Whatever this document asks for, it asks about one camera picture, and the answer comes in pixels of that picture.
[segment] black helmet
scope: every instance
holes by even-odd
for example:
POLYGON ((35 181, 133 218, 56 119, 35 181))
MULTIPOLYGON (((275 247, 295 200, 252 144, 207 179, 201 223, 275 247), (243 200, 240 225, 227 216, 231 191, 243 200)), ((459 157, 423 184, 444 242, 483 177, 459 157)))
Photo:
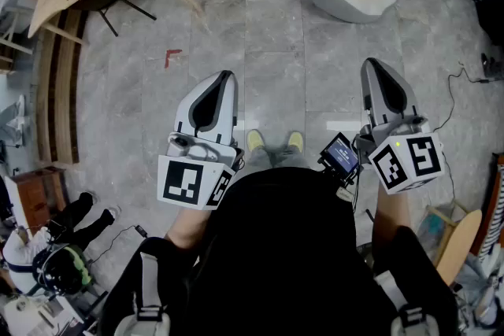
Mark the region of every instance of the black helmet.
POLYGON ((82 253, 75 246, 54 246, 33 260, 35 281, 56 294, 76 294, 90 281, 82 253))

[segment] strap buckle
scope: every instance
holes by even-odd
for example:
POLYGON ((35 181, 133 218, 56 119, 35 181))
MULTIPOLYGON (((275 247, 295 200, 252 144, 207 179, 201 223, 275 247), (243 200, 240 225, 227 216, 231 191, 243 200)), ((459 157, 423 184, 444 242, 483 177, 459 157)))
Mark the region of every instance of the strap buckle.
POLYGON ((149 322, 162 322, 163 320, 162 307, 142 307, 136 314, 136 320, 149 322))

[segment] chair leg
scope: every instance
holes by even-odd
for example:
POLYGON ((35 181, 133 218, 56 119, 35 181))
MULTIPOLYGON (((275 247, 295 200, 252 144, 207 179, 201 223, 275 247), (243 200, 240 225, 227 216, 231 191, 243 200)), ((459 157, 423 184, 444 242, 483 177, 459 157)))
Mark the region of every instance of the chair leg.
POLYGON ((98 13, 100 13, 100 16, 102 16, 102 19, 106 22, 106 24, 109 26, 110 30, 113 32, 113 34, 118 37, 119 35, 117 34, 117 31, 113 29, 112 24, 110 23, 109 19, 105 16, 105 14, 99 10, 98 13))
POLYGON ((145 10, 142 10, 140 9, 137 5, 134 5, 133 3, 131 3, 129 0, 121 0, 122 2, 126 3, 128 6, 132 7, 133 9, 135 9, 136 11, 139 11, 141 14, 143 14, 144 16, 147 16, 149 17, 150 19, 152 20, 157 20, 156 17, 154 17, 152 14, 149 14, 148 12, 146 12, 145 10))

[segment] black cable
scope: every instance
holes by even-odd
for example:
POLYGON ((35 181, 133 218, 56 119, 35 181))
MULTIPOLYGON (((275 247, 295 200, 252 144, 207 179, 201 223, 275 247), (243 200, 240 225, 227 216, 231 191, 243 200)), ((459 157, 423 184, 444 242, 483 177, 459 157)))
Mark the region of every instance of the black cable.
MULTIPOLYGON (((453 102, 452 106, 451 106, 451 110, 450 110, 450 114, 448 115, 448 117, 445 119, 445 121, 440 125, 438 126, 436 129, 434 129, 433 131, 438 131, 439 129, 441 129, 444 125, 447 124, 448 120, 451 119, 451 115, 453 114, 454 112, 454 109, 455 109, 455 98, 454 98, 454 95, 453 93, 451 92, 451 81, 450 79, 452 77, 460 77, 462 75, 462 73, 465 73, 465 76, 467 77, 467 80, 470 82, 470 83, 482 83, 482 84, 485 84, 485 83, 490 83, 491 80, 489 79, 476 79, 476 80, 472 80, 470 77, 469 77, 469 74, 467 74, 467 71, 465 70, 465 68, 462 68, 460 70, 460 73, 458 73, 457 75, 453 75, 453 74, 450 74, 448 75, 448 91, 450 93, 450 97, 451 97, 451 101, 453 102)), ((444 153, 443 151, 443 156, 444 156, 444 162, 445 164, 447 165, 448 167, 448 175, 450 176, 450 181, 451 181, 451 189, 453 191, 453 194, 454 194, 454 200, 455 200, 455 184, 454 184, 454 178, 453 176, 451 175, 451 167, 450 165, 448 164, 448 160, 447 160, 447 156, 446 154, 444 153)))
POLYGON ((451 106, 451 111, 450 111, 450 115, 448 115, 447 119, 443 122, 443 124, 441 126, 438 126, 436 129, 434 129, 433 131, 438 131, 439 129, 441 129, 441 127, 443 127, 447 122, 448 120, 450 120, 451 118, 451 114, 454 112, 454 109, 455 109, 455 98, 454 98, 454 95, 451 93, 451 81, 450 79, 452 77, 460 77, 462 72, 465 73, 465 75, 467 76, 467 80, 470 82, 470 83, 489 83, 490 80, 486 80, 486 79, 478 79, 478 80, 471 80, 469 78, 469 75, 467 74, 467 71, 465 70, 465 68, 462 68, 460 73, 458 73, 457 75, 449 75, 448 76, 448 91, 450 92, 450 97, 451 97, 451 101, 453 102, 452 106, 451 106))
POLYGON ((443 153, 443 156, 444 156, 444 163, 448 167, 448 175, 450 176, 451 189, 452 189, 452 191, 454 193, 454 200, 455 200, 455 183, 454 183, 454 177, 451 176, 451 168, 450 168, 450 165, 448 164, 447 156, 445 155, 444 151, 442 153, 443 153))
POLYGON ((123 232, 129 230, 130 228, 133 228, 136 224, 133 224, 132 226, 129 226, 128 228, 125 228, 121 231, 119 231, 119 233, 114 237, 114 239, 112 240, 112 242, 110 243, 110 247, 108 249, 105 249, 101 255, 99 257, 97 257, 95 260, 93 260, 92 262, 89 263, 89 266, 91 266, 94 262, 96 262, 98 259, 100 259, 103 255, 105 255, 105 253, 109 252, 111 249, 112 249, 112 245, 113 245, 113 242, 117 239, 117 237, 119 237, 119 235, 121 235, 123 232))
POLYGON ((357 182, 355 185, 355 195, 354 195, 354 202, 353 202, 353 210, 354 214, 355 211, 357 210, 357 200, 359 199, 359 179, 361 178, 361 151, 358 151, 358 166, 357 166, 357 182))
MULTIPOLYGON (((355 150, 354 144, 355 144, 355 139, 357 138, 357 135, 355 135, 354 140, 352 140, 352 150, 355 150)), ((357 199, 359 198, 359 179, 361 178, 361 151, 358 150, 358 164, 357 164, 357 182, 355 183, 355 194, 354 194, 354 200, 352 201, 352 209, 355 211, 357 210, 357 199)))

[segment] hand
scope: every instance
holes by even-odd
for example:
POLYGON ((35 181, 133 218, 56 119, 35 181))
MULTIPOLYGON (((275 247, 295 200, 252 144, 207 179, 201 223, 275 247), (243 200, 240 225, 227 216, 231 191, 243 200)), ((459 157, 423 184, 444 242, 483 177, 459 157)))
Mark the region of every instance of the hand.
POLYGON ((19 235, 19 237, 23 240, 24 244, 25 245, 28 244, 28 241, 30 241, 30 237, 28 237, 28 231, 26 231, 26 228, 24 228, 23 226, 19 226, 16 229, 16 232, 19 235))

